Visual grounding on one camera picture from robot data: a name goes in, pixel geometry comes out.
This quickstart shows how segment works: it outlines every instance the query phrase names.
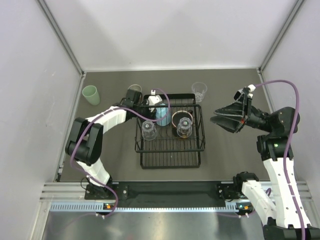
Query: purple cable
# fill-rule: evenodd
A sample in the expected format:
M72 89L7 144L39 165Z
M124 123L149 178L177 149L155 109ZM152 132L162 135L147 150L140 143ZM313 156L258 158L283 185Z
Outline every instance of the purple cable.
M268 195L268 197L270 197L271 191L272 191L272 190L271 190L270 187L265 191L265 193ZM252 212L250 212L250 213L248 214L248 217L251 216L251 215L253 215L253 214L255 214L255 213L256 213L256 210L253 210ZM219 216L228 217L228 218L235 218L235 219L240 219L240 218L241 218L241 216L240 216L240 215L237 215L236 213L234 213L233 215L229 215L229 214L223 214L223 213L217 212L216 214L219 215Z
M298 89L297 89L296 85L293 84L291 81L287 81L287 80L272 80L272 81L263 82L263 83L260 83L260 84L254 85L254 86L256 88L258 88L258 87L261 87L263 85L273 84L273 83L286 83L286 84L289 84L289 85L291 85L293 87L294 93L295 93L295 111L294 111L294 115L293 115L293 120L292 120L290 133L289 133L289 136L288 136L288 141L286 142L285 150L284 150L284 154L283 154L283 169L284 169L285 179L286 179L286 182L288 184L288 187L289 187L289 190L290 190L293 202L294 202L294 206L296 208L296 212L298 213L298 217L299 217L299 220L300 220L301 233L302 233L301 239L305 240L306 239L305 223L304 223L304 219L302 217L302 213L301 213L299 204L298 204L297 199L295 197L294 189L291 186L291 182L290 182L290 178L289 178L289 174L288 174L288 170L287 170L287 162L286 162L289 146L290 146L292 137L294 135L295 126L296 126L297 119L298 119L299 106L300 106L299 92L298 92Z
M158 91L160 91L160 92L162 92L162 93L164 94L164 96L165 96L165 98L166 98L166 100L167 100L167 102L168 102L168 109L170 109L170 99L169 99L168 95L167 95L163 90L161 90L160 88L155 88L155 89L153 89L153 90L158 90ZM98 115L95 119L93 119L93 120L88 124L88 126L86 126L86 128L85 128L84 131L83 131L83 133L81 134L78 142L76 143L76 145L75 145L75 147L74 147L74 150L73 150L73 152L72 152L72 154L71 154L71 157L70 157L70 166L71 166L73 169L76 169L76 170L78 170L78 171L81 171L81 172L83 172L86 176L89 176L89 174L88 174L85 170L83 170L83 169L81 169L81 168L79 168L79 167L75 167L75 166L73 165L73 161L74 161L74 159L75 159L76 152L77 152L77 150L78 150L78 148L79 148L79 146L80 146L80 143L82 142L82 140L84 139L84 137L87 135L87 132L88 132L88 130L90 129L90 127L91 127L98 119L102 118L104 115L106 115L106 114L108 114L108 113L110 113L110 112L116 111L116 110L126 110L126 111L129 111L129 112L137 115L139 118L142 118L142 119L144 119L144 120L146 120L146 121L151 121L151 122L161 121L161 120L165 119L165 118L167 117L167 115L169 114L169 111L167 111L166 114L165 114L162 118L160 118L160 119L149 119L149 118L146 118L146 117L142 116L141 114L137 113L136 111L134 111L134 110L132 110L132 109L130 109L130 108L127 108L127 107L117 107L117 108L113 108L113 109L108 109L108 110L106 110L105 112L103 112L103 113L101 113L100 115ZM117 206L118 206L118 203L119 203L119 198L118 198L117 193L116 193L111 187L109 187L109 186L107 186L106 184L98 181L98 180L95 179L94 177L89 176L89 178L90 178L91 180L95 181L96 183L100 184L101 186L105 187L106 189L108 189L108 190L109 190L110 192L112 192L112 194L115 196L115 204L114 204L114 207L111 209L111 212L110 212L108 215L105 215L106 218L110 217L111 215L113 215L113 214L115 213L115 210L116 210L116 208L117 208ZM65 230L68 226L70 226L71 224L73 224L74 222L76 222L78 219L80 219L80 218L82 218L82 217L84 217L84 216L88 216L88 215L95 215L95 213L91 213L91 212L90 212L90 213L86 213L86 214L83 214L83 215L75 218L74 220L72 220L71 222L69 222L69 223L68 223L62 230L60 230L58 233L54 233L54 235L60 234L63 230Z

